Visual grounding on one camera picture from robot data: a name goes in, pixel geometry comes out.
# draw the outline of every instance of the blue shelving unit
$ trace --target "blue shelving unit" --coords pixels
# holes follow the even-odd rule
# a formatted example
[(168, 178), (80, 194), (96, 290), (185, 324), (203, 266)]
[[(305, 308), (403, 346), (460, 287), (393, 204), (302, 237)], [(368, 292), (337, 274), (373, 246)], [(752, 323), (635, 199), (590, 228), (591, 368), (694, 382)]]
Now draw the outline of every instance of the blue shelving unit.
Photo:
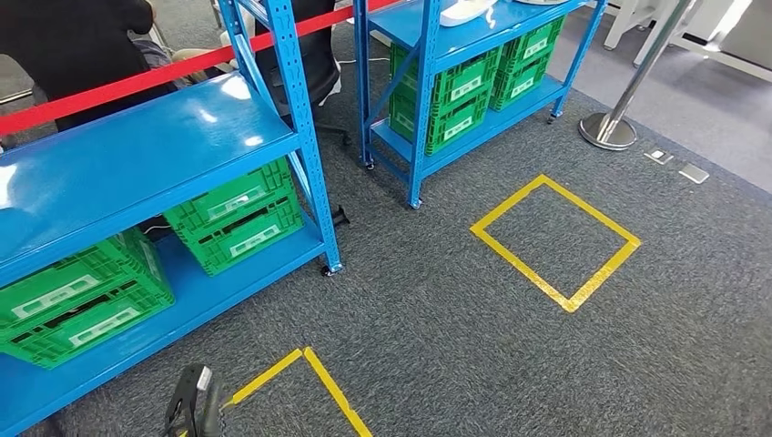
[[(587, 2), (568, 0), (560, 5), (544, 6), (499, 0), (482, 18), (475, 18), (456, 27), (441, 27), (440, 12), (452, 3), (455, 3), (455, 0), (406, 0), (370, 14), (367, 0), (354, 2), (362, 163), (368, 168), (372, 168), (374, 159), (384, 164), (408, 186), (408, 203), (413, 208), (421, 205), (419, 194), (422, 181), (435, 171), (550, 103), (554, 102), (553, 118), (562, 114), (566, 94), (571, 89), (584, 54), (600, 24), (607, 0), (598, 0), (592, 19), (584, 32), (584, 38), (563, 81), (547, 77), (538, 88), (520, 97), (504, 111), (489, 109), (481, 125), (427, 157), (424, 150), (434, 75), (501, 46), (555, 18), (567, 15)], [(370, 55), (371, 30), (381, 31), (393, 44), (399, 44), (410, 51), (408, 58), (374, 106), (370, 101), (370, 71), (367, 62)], [(408, 141), (391, 130), (388, 119), (376, 121), (375, 118), (388, 102), (389, 95), (413, 59), (418, 59), (419, 65), (415, 120), (417, 128), (412, 141)], [(401, 170), (398, 163), (389, 160), (373, 145), (373, 136), (407, 163), (407, 172)]]
[(213, 278), (175, 236), (161, 240), (174, 306), (50, 371), (0, 354), (0, 435), (20, 433), (312, 259), (341, 268), (290, 0), (266, 0), (267, 10), (239, 1), (273, 33), (294, 129), (270, 100), (236, 2), (220, 0), (238, 72), (0, 155), (0, 287), (282, 156), (307, 193), (305, 227)]

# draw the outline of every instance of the person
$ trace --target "person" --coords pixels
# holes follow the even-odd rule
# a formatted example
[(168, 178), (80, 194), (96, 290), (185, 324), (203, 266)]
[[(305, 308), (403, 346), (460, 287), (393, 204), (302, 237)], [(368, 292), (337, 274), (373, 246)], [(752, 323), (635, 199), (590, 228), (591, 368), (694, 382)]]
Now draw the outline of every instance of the person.
[[(0, 55), (14, 59), (49, 100), (67, 97), (148, 71), (157, 46), (138, 46), (127, 33), (148, 33), (154, 19), (147, 0), (0, 0)], [(176, 89), (154, 86), (59, 118), (56, 127), (82, 125)]]

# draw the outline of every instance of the carpet floor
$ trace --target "carpet floor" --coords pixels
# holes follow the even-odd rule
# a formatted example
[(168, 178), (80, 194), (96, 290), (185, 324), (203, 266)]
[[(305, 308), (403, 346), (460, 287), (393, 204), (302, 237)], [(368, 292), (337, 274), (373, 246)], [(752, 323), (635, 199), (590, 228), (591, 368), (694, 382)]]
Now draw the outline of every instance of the carpet floor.
[[(351, 59), (350, 34), (336, 35)], [(371, 67), (382, 87), (388, 63)], [(344, 66), (321, 121), (356, 132), (354, 83)], [(543, 110), (426, 181), (419, 210), (383, 167), (320, 135), (330, 201), (352, 221), (338, 232), (345, 270), (295, 271), (57, 421), (66, 435), (156, 435), (185, 365), (206, 363), (232, 393), (308, 346), (374, 435), (772, 434), (772, 198), (645, 127), (627, 152), (589, 147), (577, 122), (603, 109), (572, 93), (554, 124)], [(651, 147), (676, 159), (661, 166)], [(711, 176), (696, 185), (678, 162)], [(539, 175), (641, 240), (574, 313), (470, 231)], [(547, 186), (487, 230), (565, 297), (625, 243)], [(225, 420), (229, 435), (356, 435), (304, 361)]]

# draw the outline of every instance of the chrome stanchion base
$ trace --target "chrome stanchion base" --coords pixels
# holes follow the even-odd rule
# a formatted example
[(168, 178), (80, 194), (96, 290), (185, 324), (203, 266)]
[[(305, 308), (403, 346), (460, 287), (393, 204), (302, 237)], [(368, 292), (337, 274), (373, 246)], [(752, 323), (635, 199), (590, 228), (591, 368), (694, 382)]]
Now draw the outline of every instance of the chrome stanchion base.
[(608, 114), (601, 112), (592, 114), (579, 121), (579, 133), (593, 146), (606, 150), (627, 150), (638, 139), (635, 128), (624, 120), (619, 120), (614, 132), (606, 139), (598, 139), (601, 128), (608, 120)]

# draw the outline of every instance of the white label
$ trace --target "white label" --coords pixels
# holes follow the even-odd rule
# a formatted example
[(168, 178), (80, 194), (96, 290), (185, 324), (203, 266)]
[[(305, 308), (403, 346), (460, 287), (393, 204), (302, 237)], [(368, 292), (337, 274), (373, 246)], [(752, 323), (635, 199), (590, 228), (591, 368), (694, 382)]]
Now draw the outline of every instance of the white label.
[(209, 367), (204, 366), (201, 369), (201, 376), (198, 377), (198, 382), (196, 382), (196, 388), (200, 391), (206, 391), (210, 381), (212, 381), (212, 371)]
[(73, 335), (69, 338), (70, 343), (76, 348), (79, 348), (83, 346), (84, 344), (90, 342), (91, 340), (95, 340), (100, 335), (113, 330), (114, 328), (117, 328), (120, 325), (123, 325), (124, 323), (134, 319), (136, 316), (139, 315), (139, 311), (129, 307), (125, 310), (120, 311), (115, 316), (102, 320), (96, 325), (92, 326), (91, 328), (87, 330), (82, 330), (79, 333)]
[(454, 89), (451, 92), (451, 101), (454, 101), (457, 98), (462, 97), (463, 95), (469, 93), (470, 91), (473, 91), (474, 89), (479, 88), (480, 85), (482, 84), (483, 84), (483, 77), (477, 76), (476, 78), (470, 80), (469, 82)]
[(80, 294), (86, 290), (93, 289), (99, 283), (91, 275), (85, 275), (81, 278), (75, 279), (64, 287), (60, 287), (56, 290), (48, 292), (43, 296), (30, 300), (27, 303), (23, 303), (11, 311), (19, 319), (26, 319), (27, 317), (36, 314), (48, 307), (56, 305), (62, 300), (71, 298), (77, 294)]
[(397, 123), (407, 127), (408, 130), (410, 131), (412, 131), (413, 127), (415, 127), (415, 125), (413, 125), (412, 123), (412, 120), (409, 120), (406, 116), (402, 114), (402, 112), (397, 113), (396, 121)]
[(472, 116), (468, 116), (467, 118), (465, 118), (458, 125), (456, 125), (454, 127), (451, 127), (450, 129), (446, 130), (445, 131), (445, 139), (447, 140), (449, 138), (455, 137), (456, 134), (458, 134), (459, 132), (461, 132), (462, 130), (464, 130), (465, 128), (467, 128), (467, 127), (469, 127), (471, 125), (472, 125)]
[(530, 88), (531, 86), (533, 86), (533, 77), (531, 77), (530, 79), (528, 79), (525, 82), (521, 83), (520, 85), (516, 86), (512, 90), (512, 95), (509, 96), (509, 98), (517, 96), (518, 94), (522, 93), (523, 91), (525, 91), (526, 89)]
[(249, 237), (248, 239), (245, 239), (244, 241), (241, 241), (236, 246), (232, 246), (230, 248), (230, 257), (236, 258), (238, 255), (241, 255), (242, 253), (246, 252), (249, 249), (254, 248), (258, 244), (262, 243), (263, 241), (273, 237), (274, 235), (280, 233), (279, 227), (276, 225), (272, 225), (270, 228), (265, 229), (264, 231), (260, 232), (259, 234)]
[(523, 55), (523, 59), (526, 59), (528, 57), (533, 56), (536, 52), (542, 50), (543, 48), (547, 47), (547, 41), (549, 41), (550, 38), (545, 38), (538, 43), (534, 44), (533, 46), (530, 46), (525, 49), (525, 54)]
[(254, 187), (247, 192), (241, 193), (234, 198), (226, 200), (217, 206), (207, 209), (207, 213), (209, 214), (209, 221), (219, 219), (220, 217), (228, 214), (230, 211), (262, 198), (265, 195), (266, 192), (262, 187)]
[(156, 279), (161, 280), (161, 272), (158, 270), (158, 266), (156, 265), (156, 259), (153, 257), (153, 251), (145, 241), (140, 240), (139, 245), (142, 246), (142, 251), (145, 252), (145, 259), (147, 259), (147, 266), (150, 267), (150, 273), (152, 273)]

